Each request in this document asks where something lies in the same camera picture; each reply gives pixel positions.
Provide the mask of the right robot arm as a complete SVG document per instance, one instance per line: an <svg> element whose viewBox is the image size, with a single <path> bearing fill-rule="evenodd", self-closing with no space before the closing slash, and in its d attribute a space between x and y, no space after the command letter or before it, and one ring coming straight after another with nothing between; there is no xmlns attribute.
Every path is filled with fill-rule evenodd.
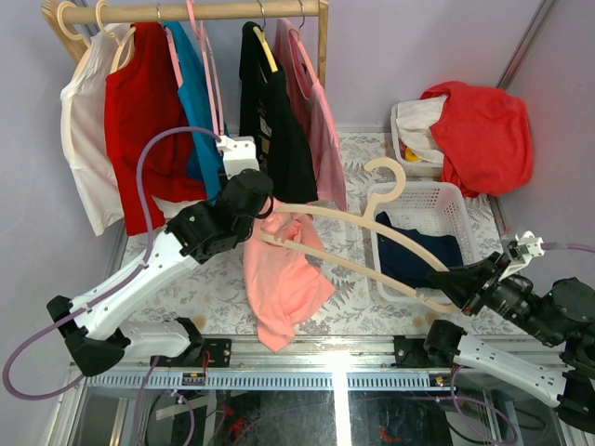
<svg viewBox="0 0 595 446"><path fill-rule="evenodd" d="M511 262L494 253L429 283L467 316L490 309L521 329L522 337L481 338L451 321L436 320L423 348L436 365L467 366L533 396L566 425L594 431L594 290L560 279L542 296L521 276L505 276Z"/></svg>

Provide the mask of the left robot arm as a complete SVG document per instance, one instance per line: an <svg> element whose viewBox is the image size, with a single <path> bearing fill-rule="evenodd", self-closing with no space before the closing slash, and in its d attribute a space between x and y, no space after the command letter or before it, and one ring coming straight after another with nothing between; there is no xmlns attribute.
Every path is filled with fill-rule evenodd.
<svg viewBox="0 0 595 446"><path fill-rule="evenodd" d="M56 296L47 310L83 375L103 374L121 361L198 366L205 340L188 318L135 323L130 315L155 292L211 257L250 238L256 219L272 210L273 183L246 169L227 183L214 203L183 208L152 242L149 258L138 256L102 284L70 299Z"/></svg>

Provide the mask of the salmon pink t-shirt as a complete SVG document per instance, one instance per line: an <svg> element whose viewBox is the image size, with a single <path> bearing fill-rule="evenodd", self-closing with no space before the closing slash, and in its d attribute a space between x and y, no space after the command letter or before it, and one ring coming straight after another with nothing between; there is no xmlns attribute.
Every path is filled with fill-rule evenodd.
<svg viewBox="0 0 595 446"><path fill-rule="evenodd" d="M257 319L258 339L277 352L292 341L295 326L311 318L335 287L304 254L266 243L260 237L263 232L318 250L324 246L308 215L287 213L257 220L245 242L245 289Z"/></svg>

